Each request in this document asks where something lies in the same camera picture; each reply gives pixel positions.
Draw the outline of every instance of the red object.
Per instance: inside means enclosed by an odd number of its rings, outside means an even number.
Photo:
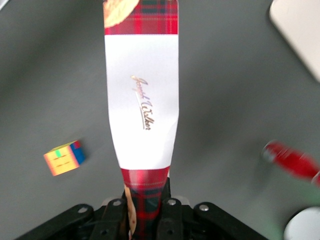
[[[105,28],[104,34],[178,34],[178,1],[140,0],[123,22]]]
[[[290,148],[281,142],[271,141],[262,150],[264,159],[277,164],[295,178],[320,185],[320,166],[309,155]]]
[[[121,171],[135,206],[136,228],[133,239],[152,240],[154,222],[160,211],[161,193],[167,181],[169,167]]]

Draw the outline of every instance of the white label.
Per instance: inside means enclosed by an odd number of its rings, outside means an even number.
[[[178,35],[104,37],[109,123],[119,166],[166,168],[179,117]]]

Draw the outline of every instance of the blue cube face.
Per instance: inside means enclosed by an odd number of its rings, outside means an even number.
[[[81,149],[79,141],[73,142],[70,147],[79,165],[82,164],[85,160],[85,155]]]

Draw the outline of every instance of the golden illustration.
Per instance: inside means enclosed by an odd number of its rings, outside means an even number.
[[[103,2],[104,28],[123,22],[138,3],[139,0],[105,0]]]
[[[128,188],[126,185],[124,185],[124,193],[128,205],[129,226],[131,233],[134,234],[137,226],[137,214],[134,202],[132,201],[130,188]]]

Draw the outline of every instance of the screw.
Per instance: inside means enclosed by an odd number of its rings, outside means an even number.
[[[201,204],[201,205],[199,206],[199,209],[200,209],[201,211],[206,212],[206,211],[209,210],[209,207],[208,207],[207,205],[205,205],[205,204]]]
[[[114,201],[112,205],[119,206],[119,205],[121,205],[121,201],[118,199],[118,200]]]
[[[83,213],[85,213],[86,211],[88,211],[88,208],[83,206],[82,208],[80,208],[80,209],[78,210],[78,213],[79,213],[79,214],[83,214]]]
[[[173,205],[175,205],[177,202],[176,202],[176,200],[174,200],[174,199],[169,199],[167,203],[168,203],[170,206],[173,206]]]

